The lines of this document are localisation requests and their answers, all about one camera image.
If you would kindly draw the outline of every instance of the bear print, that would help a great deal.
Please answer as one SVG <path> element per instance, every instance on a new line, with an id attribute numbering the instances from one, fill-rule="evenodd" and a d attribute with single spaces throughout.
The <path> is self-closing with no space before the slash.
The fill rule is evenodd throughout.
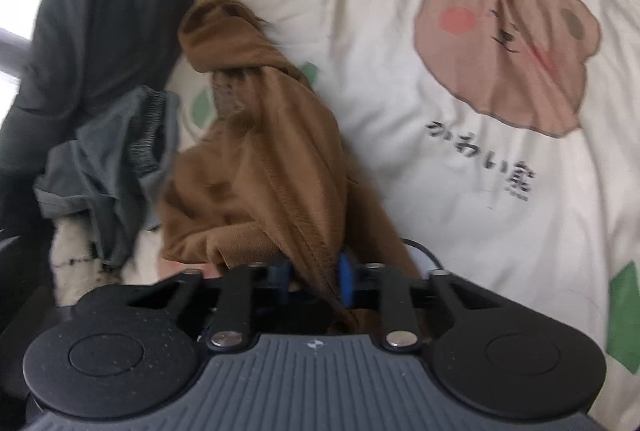
<path id="1" fill-rule="evenodd" d="M 415 49 L 476 112 L 563 137 L 579 126 L 600 26 L 580 0 L 423 0 Z"/>

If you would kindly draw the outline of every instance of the green shape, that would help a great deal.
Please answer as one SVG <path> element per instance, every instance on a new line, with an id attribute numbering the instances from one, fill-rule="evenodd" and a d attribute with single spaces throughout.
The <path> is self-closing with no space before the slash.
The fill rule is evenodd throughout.
<path id="1" fill-rule="evenodd" d="M 209 89 L 204 88 L 191 103 L 191 121 L 203 130 L 213 115 L 213 106 Z"/>
<path id="2" fill-rule="evenodd" d="M 609 283 L 607 353 L 631 373 L 640 369 L 640 288 L 631 261 Z"/>
<path id="3" fill-rule="evenodd" d="M 306 80 L 313 86 L 316 82 L 316 77 L 318 77 L 318 67 L 307 61 L 300 67 L 300 71 L 305 74 Z"/>

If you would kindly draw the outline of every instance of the metal rivet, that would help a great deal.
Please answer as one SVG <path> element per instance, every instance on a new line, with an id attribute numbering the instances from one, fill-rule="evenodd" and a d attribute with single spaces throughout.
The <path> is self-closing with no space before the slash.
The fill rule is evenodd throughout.
<path id="1" fill-rule="evenodd" d="M 414 346 L 418 342 L 418 337 L 414 333 L 406 330 L 396 330 L 386 335 L 386 342 L 394 348 L 406 348 Z"/>
<path id="2" fill-rule="evenodd" d="M 230 348 L 242 343 L 242 334 L 233 330 L 223 330 L 211 336 L 211 344 L 220 348 Z"/>

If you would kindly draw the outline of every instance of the blue part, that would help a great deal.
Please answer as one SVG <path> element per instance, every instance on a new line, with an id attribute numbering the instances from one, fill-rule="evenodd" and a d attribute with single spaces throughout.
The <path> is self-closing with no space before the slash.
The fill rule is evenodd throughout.
<path id="1" fill-rule="evenodd" d="M 291 282 L 291 262 L 283 261 L 275 267 L 275 280 L 280 288 L 280 304 L 286 305 L 289 302 L 289 283 Z"/>
<path id="2" fill-rule="evenodd" d="M 353 306 L 353 267 L 344 252 L 340 253 L 338 260 L 338 285 L 342 304 L 345 308 L 351 308 Z"/>

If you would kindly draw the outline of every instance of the pink shape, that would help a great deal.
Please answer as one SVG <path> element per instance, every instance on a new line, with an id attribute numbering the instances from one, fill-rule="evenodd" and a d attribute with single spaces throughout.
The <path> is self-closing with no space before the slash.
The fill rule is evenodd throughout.
<path id="1" fill-rule="evenodd" d="M 460 36 L 476 27 L 476 15 L 466 7 L 449 7 L 440 15 L 440 28 Z"/>
<path id="2" fill-rule="evenodd" d="M 530 47 L 530 53 L 534 61 L 542 66 L 549 75 L 555 76 L 558 73 L 558 67 L 556 66 L 551 50 L 533 46 Z"/>

